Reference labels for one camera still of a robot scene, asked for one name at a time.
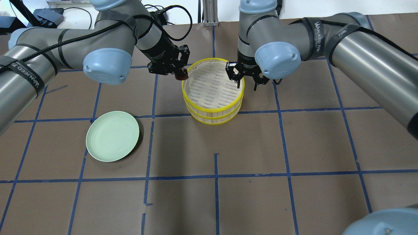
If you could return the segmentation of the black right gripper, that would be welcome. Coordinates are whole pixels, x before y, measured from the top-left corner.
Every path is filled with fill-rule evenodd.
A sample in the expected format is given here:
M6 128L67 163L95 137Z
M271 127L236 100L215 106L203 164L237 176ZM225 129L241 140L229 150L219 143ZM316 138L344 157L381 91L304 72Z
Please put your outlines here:
M254 91L257 90L258 85L266 85L269 78L261 75L261 70L258 65L248 65L243 62L229 61L226 64L225 71L229 80L236 82L237 88L240 88L241 80L244 76L251 76L255 82Z

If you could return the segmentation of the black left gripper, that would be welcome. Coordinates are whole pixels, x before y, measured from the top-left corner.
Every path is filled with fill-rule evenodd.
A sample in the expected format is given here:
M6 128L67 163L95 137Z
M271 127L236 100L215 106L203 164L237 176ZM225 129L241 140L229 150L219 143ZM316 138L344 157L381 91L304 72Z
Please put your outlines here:
M148 63L148 71L159 75L173 74L174 76L188 76L185 68L188 64L190 49L188 45L174 47L168 50L156 62Z

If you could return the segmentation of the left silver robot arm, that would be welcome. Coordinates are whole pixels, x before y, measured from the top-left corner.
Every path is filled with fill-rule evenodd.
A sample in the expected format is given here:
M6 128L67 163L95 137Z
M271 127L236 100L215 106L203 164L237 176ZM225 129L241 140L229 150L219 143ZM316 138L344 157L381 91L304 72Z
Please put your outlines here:
M149 60L148 71L188 79L190 51L176 46L140 0L92 0L93 29L32 27L14 31L1 56L1 133L37 98L62 69L83 70L97 82L127 79L134 48Z

